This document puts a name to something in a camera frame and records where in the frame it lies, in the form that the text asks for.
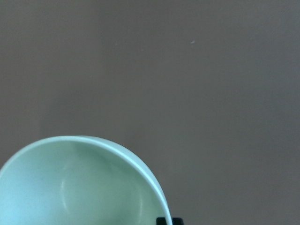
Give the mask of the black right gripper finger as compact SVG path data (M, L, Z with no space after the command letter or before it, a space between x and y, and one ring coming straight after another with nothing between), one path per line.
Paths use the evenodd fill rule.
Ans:
M158 217L156 219L156 225L167 225L167 221L165 217ZM183 219L180 217L172 218L172 225L184 225Z

